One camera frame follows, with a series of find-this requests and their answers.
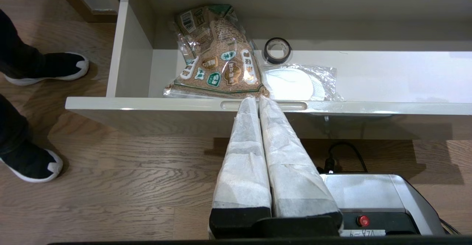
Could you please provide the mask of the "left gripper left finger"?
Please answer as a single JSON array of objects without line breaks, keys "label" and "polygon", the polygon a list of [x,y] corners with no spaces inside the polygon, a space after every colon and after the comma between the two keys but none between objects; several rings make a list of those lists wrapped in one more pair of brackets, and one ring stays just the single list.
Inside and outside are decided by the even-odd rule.
[{"label": "left gripper left finger", "polygon": [[258,106],[245,98],[238,109],[214,191],[210,221],[271,218],[272,197]]}]

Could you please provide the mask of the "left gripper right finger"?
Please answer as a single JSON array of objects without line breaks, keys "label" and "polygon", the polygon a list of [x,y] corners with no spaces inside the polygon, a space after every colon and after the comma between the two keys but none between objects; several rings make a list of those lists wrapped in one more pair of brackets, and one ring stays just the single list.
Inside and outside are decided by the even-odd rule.
[{"label": "left gripper right finger", "polygon": [[259,100],[265,159],[278,218],[343,215],[300,139],[273,100]]}]

